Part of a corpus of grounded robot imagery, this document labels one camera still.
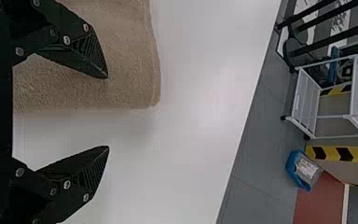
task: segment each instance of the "beige towel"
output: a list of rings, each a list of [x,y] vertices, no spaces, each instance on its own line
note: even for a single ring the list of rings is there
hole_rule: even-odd
[[[110,78],[92,78],[33,55],[14,68],[15,112],[155,105],[160,71],[149,0],[59,2],[92,24]]]

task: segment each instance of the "screw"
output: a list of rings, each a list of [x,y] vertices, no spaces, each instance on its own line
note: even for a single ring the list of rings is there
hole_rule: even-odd
[[[16,177],[22,177],[25,173],[25,170],[23,168],[19,168],[16,171]]]
[[[89,26],[87,24],[83,24],[83,30],[85,32],[88,32],[90,30]]]
[[[24,56],[24,49],[22,48],[16,48],[16,54],[17,56]]]
[[[69,38],[69,36],[65,35],[65,36],[63,37],[63,43],[64,43],[65,45],[70,45],[70,44],[71,44],[71,38]]]
[[[90,195],[89,195],[89,194],[83,195],[83,202],[84,202],[84,203],[88,202],[89,199],[90,199]]]
[[[34,0],[34,5],[36,7],[40,7],[40,0]]]
[[[71,181],[70,181],[70,180],[67,180],[67,181],[63,182],[63,188],[64,188],[64,189],[69,189],[69,188],[71,188]]]
[[[52,189],[50,191],[50,196],[54,196],[54,195],[56,195],[56,193],[57,193],[57,189]]]

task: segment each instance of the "blue container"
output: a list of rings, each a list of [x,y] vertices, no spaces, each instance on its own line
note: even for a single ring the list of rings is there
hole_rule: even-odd
[[[331,48],[331,59],[339,58],[339,49],[336,46]],[[336,85],[336,76],[337,76],[337,62],[330,63],[330,68],[328,69],[327,81],[330,85]]]
[[[299,164],[308,164],[313,168],[311,175],[304,175],[301,170],[297,170]],[[313,185],[318,181],[323,169],[310,160],[303,150],[293,151],[286,163],[287,173],[295,180],[297,185],[310,192]]]

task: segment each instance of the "white surface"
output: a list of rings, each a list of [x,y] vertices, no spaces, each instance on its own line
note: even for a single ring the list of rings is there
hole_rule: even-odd
[[[16,118],[15,155],[33,169],[111,147],[96,197],[66,223],[215,223],[280,2],[152,0],[158,106]]]
[[[350,186],[345,185],[344,189],[344,201],[342,202],[342,224],[347,224],[348,220],[348,207],[349,207],[349,201],[350,201]]]

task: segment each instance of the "yellow and black hazard stripe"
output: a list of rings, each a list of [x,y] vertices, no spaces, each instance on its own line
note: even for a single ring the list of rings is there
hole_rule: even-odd
[[[306,154],[313,160],[358,163],[358,147],[308,146]]]
[[[321,91],[321,97],[337,96],[351,92],[351,83],[333,86],[329,89]]]

